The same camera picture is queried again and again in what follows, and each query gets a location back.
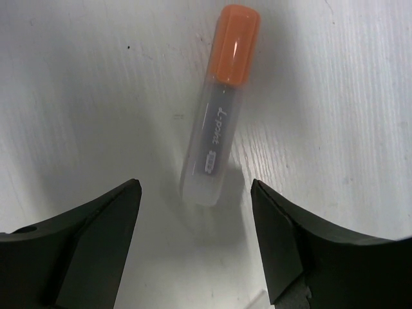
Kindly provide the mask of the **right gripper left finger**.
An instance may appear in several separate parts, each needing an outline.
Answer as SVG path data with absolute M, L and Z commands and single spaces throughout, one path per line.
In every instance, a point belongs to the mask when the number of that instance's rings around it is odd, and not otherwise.
M 93 201 L 1 233 L 1 308 L 113 308 L 138 217 L 131 179 Z

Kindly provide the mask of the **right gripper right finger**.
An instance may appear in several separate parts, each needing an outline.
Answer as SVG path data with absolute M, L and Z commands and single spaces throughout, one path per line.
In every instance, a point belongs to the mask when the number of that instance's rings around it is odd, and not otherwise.
M 376 238 L 336 225 L 259 180 L 251 198 L 271 305 L 411 307 L 411 238 Z

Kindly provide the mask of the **orange cap highlighter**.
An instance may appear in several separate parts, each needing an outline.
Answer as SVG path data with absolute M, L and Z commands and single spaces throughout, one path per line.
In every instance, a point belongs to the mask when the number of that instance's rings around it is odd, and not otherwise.
M 220 197 L 260 24 L 247 6 L 220 13 L 181 175 L 186 203 L 213 206 Z

